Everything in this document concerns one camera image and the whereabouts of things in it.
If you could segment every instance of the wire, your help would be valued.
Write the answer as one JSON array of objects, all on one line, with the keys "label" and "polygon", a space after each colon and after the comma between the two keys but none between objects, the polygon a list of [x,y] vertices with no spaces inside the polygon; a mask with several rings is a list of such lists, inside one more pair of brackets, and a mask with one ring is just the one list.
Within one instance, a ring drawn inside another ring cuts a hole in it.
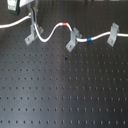
[{"label": "wire", "polygon": [[[103,36],[107,36],[107,35],[110,35],[110,32],[105,32],[105,33],[102,33],[98,36],[95,36],[95,37],[91,37],[91,38],[85,38],[85,39],[80,39],[80,38],[77,38],[77,41],[78,42],[88,42],[88,41],[93,41],[93,40],[96,40],[96,39],[99,39]],[[117,36],[120,36],[120,37],[128,37],[128,34],[123,34],[123,33],[117,33]]]},{"label": "wire", "polygon": [[39,39],[40,39],[42,42],[47,42],[47,41],[51,38],[51,36],[53,35],[55,29],[56,29],[57,27],[59,27],[59,26],[67,26],[67,27],[69,28],[69,30],[72,31],[71,26],[70,26],[68,23],[58,23],[58,24],[53,28],[53,30],[52,30],[51,34],[49,35],[49,37],[46,38],[46,39],[43,39],[43,38],[40,36],[40,33],[39,33],[38,29],[37,29],[36,23],[35,23],[34,25],[35,25],[35,29],[36,29],[37,36],[39,37]]},{"label": "wire", "polygon": [[128,37],[128,34],[117,33],[117,36],[121,36],[121,37]]},{"label": "wire", "polygon": [[14,23],[7,24],[7,25],[0,25],[0,29],[2,29],[2,28],[9,28],[9,27],[15,26],[15,25],[20,24],[21,22],[23,22],[23,21],[25,21],[25,20],[27,20],[29,18],[31,18],[30,14],[28,16],[25,16],[24,18],[16,21],[16,22],[14,22]]}]

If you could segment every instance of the white cable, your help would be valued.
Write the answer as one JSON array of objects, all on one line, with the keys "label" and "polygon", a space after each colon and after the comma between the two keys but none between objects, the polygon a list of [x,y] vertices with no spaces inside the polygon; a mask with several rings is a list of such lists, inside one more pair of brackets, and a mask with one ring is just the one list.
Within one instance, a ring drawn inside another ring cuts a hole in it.
[{"label": "white cable", "polygon": [[117,33],[117,36],[121,36],[121,37],[128,37],[128,34]]},{"label": "white cable", "polygon": [[[102,33],[102,34],[100,34],[100,35],[98,35],[98,36],[91,37],[90,39],[91,39],[91,41],[92,41],[92,40],[96,40],[96,39],[99,39],[99,38],[101,38],[101,37],[103,37],[103,36],[107,36],[107,35],[110,35],[110,32]],[[80,38],[77,38],[77,41],[78,41],[78,42],[87,42],[87,39],[80,39]]]},{"label": "white cable", "polygon": [[[56,29],[57,27],[59,27],[59,26],[63,26],[63,23],[58,23],[58,24],[53,28],[53,30],[52,30],[51,34],[49,35],[49,37],[46,38],[46,39],[43,39],[43,38],[40,36],[36,24],[35,24],[35,29],[36,29],[36,32],[37,32],[37,35],[38,35],[39,39],[40,39],[42,42],[47,42],[47,41],[51,38],[51,36],[53,35],[55,29]],[[68,23],[66,23],[66,25],[64,25],[64,26],[67,26],[67,27],[69,28],[69,30],[72,31],[71,26],[70,26]],[[99,38],[101,38],[101,37],[103,37],[103,36],[107,36],[107,35],[110,35],[110,32],[105,32],[105,33],[102,33],[102,34],[100,34],[100,35],[98,35],[98,36],[91,37],[91,38],[85,38],[85,39],[77,38],[77,41],[78,41],[78,42],[93,41],[93,40],[99,39]],[[117,33],[117,36],[128,37],[128,34]]]},{"label": "white cable", "polygon": [[30,15],[25,16],[24,18],[14,22],[14,23],[7,24],[7,25],[0,25],[0,29],[2,29],[2,28],[9,28],[9,27],[15,26],[15,25],[17,25],[17,24],[19,24],[19,23],[21,23],[21,22],[23,22],[23,21],[25,21],[25,20],[27,20],[29,18],[31,18]]},{"label": "white cable", "polygon": [[[56,29],[57,27],[63,26],[63,23],[58,23],[58,24],[53,28],[53,30],[52,30],[51,34],[49,35],[49,37],[46,38],[46,39],[43,39],[43,38],[40,36],[40,33],[39,33],[38,29],[37,29],[36,23],[35,23],[34,25],[35,25],[35,29],[36,29],[37,36],[39,37],[39,39],[40,39],[42,42],[45,43],[45,42],[47,42],[47,41],[51,38],[51,36],[53,35],[53,33],[54,33],[54,31],[55,31],[55,29]],[[68,23],[66,23],[65,26],[67,26],[67,27],[69,28],[69,30],[72,31],[72,29],[71,29],[71,27],[70,27],[70,25],[69,25]]]}]

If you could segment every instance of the screw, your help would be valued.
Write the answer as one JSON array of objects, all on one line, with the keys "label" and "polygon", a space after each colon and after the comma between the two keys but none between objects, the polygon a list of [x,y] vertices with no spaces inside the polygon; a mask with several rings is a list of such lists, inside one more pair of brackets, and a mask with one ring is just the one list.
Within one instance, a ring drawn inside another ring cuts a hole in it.
[{"label": "screw", "polygon": [[113,40],[110,39],[110,43],[113,43]]},{"label": "screw", "polygon": [[29,41],[29,38],[27,38],[27,41]]},{"label": "screw", "polygon": [[68,45],[69,48],[71,48],[71,45]]}]

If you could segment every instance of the metal clamp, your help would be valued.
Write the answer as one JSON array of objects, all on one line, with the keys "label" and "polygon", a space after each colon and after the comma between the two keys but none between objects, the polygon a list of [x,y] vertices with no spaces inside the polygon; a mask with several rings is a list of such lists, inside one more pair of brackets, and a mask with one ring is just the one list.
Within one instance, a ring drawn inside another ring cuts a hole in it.
[{"label": "metal clamp", "polygon": [[115,44],[118,32],[119,32],[119,26],[117,24],[113,23],[111,26],[110,36],[107,41],[107,43],[110,44],[112,47]]},{"label": "metal clamp", "polygon": [[73,31],[71,31],[70,33],[70,41],[66,45],[66,48],[69,52],[71,52],[74,49],[74,47],[78,44],[76,38],[82,38],[82,35],[79,33],[79,31],[76,28],[74,28]]},{"label": "metal clamp", "polygon": [[[30,26],[31,34],[25,39],[27,45],[31,44],[38,37],[34,25],[35,23],[37,24],[38,3],[39,0],[35,0],[35,5],[33,8],[31,8],[31,3],[27,5],[27,8],[31,14],[31,21],[32,21],[32,25]],[[37,25],[37,29],[39,30],[40,34],[44,32],[44,30],[38,25]]]}]

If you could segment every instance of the black table surface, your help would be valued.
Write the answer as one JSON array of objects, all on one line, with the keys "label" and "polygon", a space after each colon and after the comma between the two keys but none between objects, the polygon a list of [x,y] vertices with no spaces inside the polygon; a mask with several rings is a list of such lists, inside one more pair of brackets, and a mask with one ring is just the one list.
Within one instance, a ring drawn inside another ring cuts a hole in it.
[{"label": "black table surface", "polygon": [[[0,24],[28,14],[10,14],[0,0]],[[128,33],[128,2],[40,1],[38,24],[48,37],[59,22],[83,38],[110,31]],[[108,36],[78,43],[69,53],[70,31],[59,27],[47,43],[29,46],[31,20],[0,30],[0,128],[127,128],[128,38],[114,47]]]}]

